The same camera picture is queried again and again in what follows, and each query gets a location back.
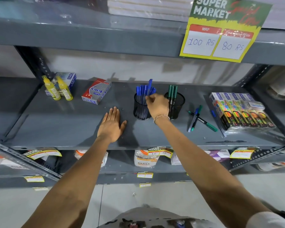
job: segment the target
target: black mesh pen holder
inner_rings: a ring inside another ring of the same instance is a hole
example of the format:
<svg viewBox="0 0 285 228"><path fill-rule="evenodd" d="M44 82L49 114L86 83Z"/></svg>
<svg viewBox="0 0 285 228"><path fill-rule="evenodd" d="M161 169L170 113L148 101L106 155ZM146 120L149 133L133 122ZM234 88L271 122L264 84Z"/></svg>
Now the black mesh pen holder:
<svg viewBox="0 0 285 228"><path fill-rule="evenodd" d="M165 93L165 98L168 98L168 92ZM171 101L169 102L169 114L168 114L168 116L170 117L170 120L177 119L181 108L185 104L185 101L186 101L185 97L182 94L180 94L179 92L177 92L174 106L171 105Z"/></svg>
<svg viewBox="0 0 285 228"><path fill-rule="evenodd" d="M134 95L134 116L139 120L147 120L151 118L146 100L143 96Z"/></svg>

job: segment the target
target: white tile floor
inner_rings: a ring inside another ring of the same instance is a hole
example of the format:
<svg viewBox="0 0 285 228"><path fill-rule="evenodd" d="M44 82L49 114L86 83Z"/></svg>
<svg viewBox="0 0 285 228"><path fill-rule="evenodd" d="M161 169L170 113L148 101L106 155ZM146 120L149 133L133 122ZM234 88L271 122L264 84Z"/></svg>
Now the white tile floor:
<svg viewBox="0 0 285 228"><path fill-rule="evenodd" d="M238 179L257 198L285 210L285 174L240 175ZM32 188L0 189L0 228L21 227L46 195ZM192 182L97 185L83 228L96 228L131 208L151 207L220 223Z"/></svg>

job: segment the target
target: yellow glue bottle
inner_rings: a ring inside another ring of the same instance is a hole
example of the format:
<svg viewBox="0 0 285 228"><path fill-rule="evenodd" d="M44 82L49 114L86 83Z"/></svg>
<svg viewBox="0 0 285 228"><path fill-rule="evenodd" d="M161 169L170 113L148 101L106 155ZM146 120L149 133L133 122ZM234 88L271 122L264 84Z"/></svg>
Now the yellow glue bottle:
<svg viewBox="0 0 285 228"><path fill-rule="evenodd" d="M51 93L53 99L56 101L61 99L61 96L55 88L54 84L45 75L43 75L42 78L46 89Z"/></svg>
<svg viewBox="0 0 285 228"><path fill-rule="evenodd" d="M71 101L73 99L73 96L72 96L67 84L65 84L65 82L61 79L60 76L56 76L56 79L58 81L59 88L61 89L66 100Z"/></svg>

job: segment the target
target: purple package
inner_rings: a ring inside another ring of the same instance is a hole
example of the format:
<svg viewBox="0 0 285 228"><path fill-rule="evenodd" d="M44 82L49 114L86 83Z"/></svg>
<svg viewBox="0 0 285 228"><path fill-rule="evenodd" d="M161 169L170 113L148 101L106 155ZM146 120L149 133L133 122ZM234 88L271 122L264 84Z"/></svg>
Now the purple package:
<svg viewBox="0 0 285 228"><path fill-rule="evenodd" d="M230 158L230 153L227 149L204 150L204 151L218 162L221 162L221 161L226 160L227 158Z"/></svg>

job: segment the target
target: bracelet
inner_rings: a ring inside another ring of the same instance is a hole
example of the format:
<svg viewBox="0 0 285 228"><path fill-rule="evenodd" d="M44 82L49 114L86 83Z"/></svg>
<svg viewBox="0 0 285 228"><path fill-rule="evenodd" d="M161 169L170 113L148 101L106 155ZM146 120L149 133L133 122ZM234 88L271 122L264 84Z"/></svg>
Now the bracelet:
<svg viewBox="0 0 285 228"><path fill-rule="evenodd" d="M167 118L170 120L170 117L169 117L168 115L162 114L162 115L157 116L157 117L153 120L153 123L154 123L155 125L157 125L156 122L155 122L155 120L158 119L158 118L161 117L161 116L165 116L165 117L167 117Z"/></svg>

